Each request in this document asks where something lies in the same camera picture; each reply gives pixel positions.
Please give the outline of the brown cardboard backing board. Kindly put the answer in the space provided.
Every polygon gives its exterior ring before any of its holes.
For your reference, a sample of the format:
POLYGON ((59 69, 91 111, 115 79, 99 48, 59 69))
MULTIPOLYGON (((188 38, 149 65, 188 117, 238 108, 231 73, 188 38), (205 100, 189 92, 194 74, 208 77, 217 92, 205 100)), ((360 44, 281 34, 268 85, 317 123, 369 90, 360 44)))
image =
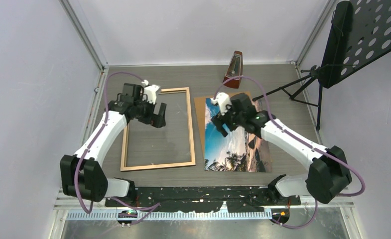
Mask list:
POLYGON ((228 132, 223 137, 213 125, 211 118, 219 112, 219 107, 211 103, 210 96, 194 98, 196 117, 201 138, 201 148, 203 156, 212 162, 214 159, 222 161, 227 156, 227 152, 238 155, 247 152, 247 135, 242 127, 235 131, 228 132))

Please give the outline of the clear acrylic sheet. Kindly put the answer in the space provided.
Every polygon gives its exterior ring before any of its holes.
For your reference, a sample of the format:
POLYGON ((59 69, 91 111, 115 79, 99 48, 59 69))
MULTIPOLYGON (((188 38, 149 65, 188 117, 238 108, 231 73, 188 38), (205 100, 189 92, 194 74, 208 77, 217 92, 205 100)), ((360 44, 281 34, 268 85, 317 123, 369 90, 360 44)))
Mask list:
POLYGON ((135 119, 128 124, 126 167, 191 162, 186 92, 161 94, 157 102, 167 104, 166 126, 155 128, 135 119))

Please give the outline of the beach landscape photo print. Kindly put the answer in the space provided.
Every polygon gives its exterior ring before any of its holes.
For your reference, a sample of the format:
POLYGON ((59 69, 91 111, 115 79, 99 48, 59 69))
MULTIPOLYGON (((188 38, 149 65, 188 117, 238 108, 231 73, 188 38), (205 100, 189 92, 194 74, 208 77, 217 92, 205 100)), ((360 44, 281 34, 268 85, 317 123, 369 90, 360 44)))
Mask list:
POLYGON ((222 136, 211 118, 219 113, 219 107, 205 103, 204 170, 216 172, 272 172, 272 159, 268 142, 239 127, 222 136))

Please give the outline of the light wooden picture frame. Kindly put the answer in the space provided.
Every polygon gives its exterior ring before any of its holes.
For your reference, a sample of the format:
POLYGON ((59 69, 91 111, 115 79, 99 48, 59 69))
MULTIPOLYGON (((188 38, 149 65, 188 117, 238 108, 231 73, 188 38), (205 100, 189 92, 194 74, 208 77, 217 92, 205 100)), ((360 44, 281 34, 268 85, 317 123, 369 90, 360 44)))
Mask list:
POLYGON ((170 164, 159 164, 154 166, 136 166, 136 167, 126 167, 126 157, 127 157, 127 135, 128 135, 128 127, 125 127, 124 134, 123 134, 123 143, 122 143, 122 154, 121 154, 121 164, 120 164, 120 170, 122 172, 126 171, 141 171, 141 170, 153 170, 153 169, 165 169, 165 168, 173 168, 173 167, 187 167, 187 166, 194 166, 196 164, 196 158, 195 158, 195 146, 194 146, 194 132, 193 132, 193 120, 192 120, 192 113, 191 113, 191 97, 190 97, 190 90, 188 87, 181 87, 181 88, 169 88, 169 89, 163 89, 161 90, 161 94, 167 93, 167 92, 179 92, 179 91, 185 91, 187 94, 187 107, 188 107, 188 123, 191 124, 189 127, 189 134, 190 134, 190 140, 191 140, 191 162, 187 163, 170 163, 170 164))

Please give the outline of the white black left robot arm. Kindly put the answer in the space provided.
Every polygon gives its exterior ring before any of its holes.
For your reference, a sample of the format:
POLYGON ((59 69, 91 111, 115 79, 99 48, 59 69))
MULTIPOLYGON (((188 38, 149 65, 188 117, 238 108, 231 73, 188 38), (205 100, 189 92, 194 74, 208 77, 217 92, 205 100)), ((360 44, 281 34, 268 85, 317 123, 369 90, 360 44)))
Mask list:
POLYGON ((131 120, 161 128, 166 125, 166 104, 155 114, 160 86, 144 80, 142 84, 125 83, 116 100, 108 102, 102 119, 88 140, 73 154, 60 160, 63 193, 82 200, 99 202, 117 197, 125 206, 136 202, 134 182, 107 178, 102 170, 104 159, 117 136, 131 120))

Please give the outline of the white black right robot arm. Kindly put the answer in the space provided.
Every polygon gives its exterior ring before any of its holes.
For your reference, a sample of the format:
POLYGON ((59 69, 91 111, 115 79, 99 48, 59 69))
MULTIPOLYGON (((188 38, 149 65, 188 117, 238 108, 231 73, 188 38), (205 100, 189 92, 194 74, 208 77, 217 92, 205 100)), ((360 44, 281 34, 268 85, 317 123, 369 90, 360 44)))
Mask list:
POLYGON ((278 146, 307 169, 306 174, 283 174, 268 184, 268 197, 274 204, 282 204, 290 196, 304 195, 328 204, 352 182, 342 149, 337 146, 326 148, 306 139, 268 111, 258 111, 247 94, 230 97, 220 92, 210 101, 219 108, 211 121, 224 137, 242 127, 246 132, 278 146))

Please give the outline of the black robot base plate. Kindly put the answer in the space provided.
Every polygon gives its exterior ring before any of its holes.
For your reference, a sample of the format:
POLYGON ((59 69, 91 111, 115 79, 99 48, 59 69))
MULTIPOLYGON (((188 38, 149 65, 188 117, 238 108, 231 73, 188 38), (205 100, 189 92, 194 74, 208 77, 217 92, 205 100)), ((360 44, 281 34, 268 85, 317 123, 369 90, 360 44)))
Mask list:
POLYGON ((264 206, 299 206, 298 196, 277 198, 266 187, 138 187, 120 201, 138 208, 160 206, 155 212, 217 212, 225 205, 230 213, 260 212, 264 206))

